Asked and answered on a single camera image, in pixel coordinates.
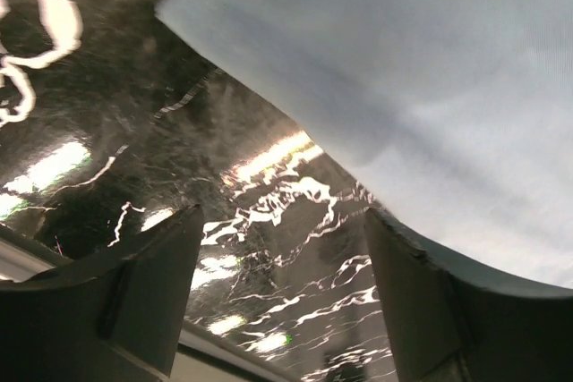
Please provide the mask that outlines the blue-grey t shirt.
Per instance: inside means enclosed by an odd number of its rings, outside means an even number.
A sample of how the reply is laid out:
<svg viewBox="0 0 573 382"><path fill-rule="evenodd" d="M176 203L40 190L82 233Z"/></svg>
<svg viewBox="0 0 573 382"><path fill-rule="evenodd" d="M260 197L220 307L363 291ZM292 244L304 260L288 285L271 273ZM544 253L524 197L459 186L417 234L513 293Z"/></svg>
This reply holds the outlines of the blue-grey t shirt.
<svg viewBox="0 0 573 382"><path fill-rule="evenodd" d="M389 212L572 285L572 0L160 0Z"/></svg>

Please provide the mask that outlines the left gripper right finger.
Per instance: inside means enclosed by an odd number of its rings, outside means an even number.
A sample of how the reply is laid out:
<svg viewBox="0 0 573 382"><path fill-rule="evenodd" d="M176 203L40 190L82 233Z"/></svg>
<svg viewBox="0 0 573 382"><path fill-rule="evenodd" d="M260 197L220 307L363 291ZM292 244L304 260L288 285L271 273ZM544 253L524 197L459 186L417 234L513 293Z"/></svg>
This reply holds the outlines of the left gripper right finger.
<svg viewBox="0 0 573 382"><path fill-rule="evenodd" d="M484 265L373 208L364 229L399 379L572 378L570 289Z"/></svg>

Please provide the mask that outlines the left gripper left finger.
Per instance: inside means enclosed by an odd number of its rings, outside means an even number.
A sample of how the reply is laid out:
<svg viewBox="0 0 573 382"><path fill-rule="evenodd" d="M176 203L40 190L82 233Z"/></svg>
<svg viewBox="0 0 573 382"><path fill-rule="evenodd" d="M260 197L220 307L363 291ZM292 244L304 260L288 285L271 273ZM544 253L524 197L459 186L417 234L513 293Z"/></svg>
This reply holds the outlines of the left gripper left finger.
<svg viewBox="0 0 573 382"><path fill-rule="evenodd" d="M47 300L40 376L167 376L173 368L204 216L178 210L150 229L31 278Z"/></svg>

